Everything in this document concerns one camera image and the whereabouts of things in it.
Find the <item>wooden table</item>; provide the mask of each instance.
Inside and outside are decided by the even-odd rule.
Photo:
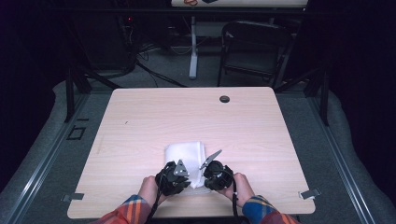
[[[76,189],[84,197],[71,202],[69,217],[114,210],[161,171],[166,146],[192,141],[204,143],[206,156],[222,149],[216,160],[245,174],[280,212],[314,212],[313,201],[299,197],[308,186],[272,89],[164,88],[113,92]],[[155,217],[232,215],[231,201],[210,192],[176,195]]]

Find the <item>black chair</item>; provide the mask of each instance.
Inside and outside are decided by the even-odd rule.
[[[283,27],[255,21],[232,21],[222,28],[218,76],[222,70],[262,77],[272,88],[290,46],[291,34]]]

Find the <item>hand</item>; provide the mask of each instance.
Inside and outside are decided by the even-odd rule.
[[[238,200],[236,201],[236,205],[239,207],[243,207],[245,202],[249,200],[252,196],[254,196],[253,189],[248,183],[248,179],[245,175],[240,173],[235,173],[233,175],[233,179],[236,182],[236,192],[238,193],[236,196]],[[227,189],[218,190],[218,193],[226,196],[230,200],[233,199],[233,183]]]
[[[155,183],[154,176],[148,176],[143,179],[142,186],[140,187],[138,195],[144,198],[150,207],[155,204],[155,200],[157,199],[157,184]],[[158,205],[160,205],[163,201],[166,200],[166,196],[161,195],[158,200]]]

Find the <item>person's right hand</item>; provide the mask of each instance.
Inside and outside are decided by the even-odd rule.
[[[245,202],[249,200],[252,196],[254,196],[253,189],[251,188],[250,184],[248,183],[248,179],[245,175],[240,173],[235,173],[233,178],[236,182],[236,192],[238,200],[236,201],[236,205],[239,207],[243,207]],[[233,183],[227,189],[218,190],[218,193],[226,196],[230,200],[233,200]]]

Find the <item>chair seat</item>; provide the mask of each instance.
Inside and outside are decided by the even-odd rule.
[[[224,68],[264,74],[274,74],[277,65],[277,48],[269,46],[236,44],[230,47],[233,53],[227,55]]]

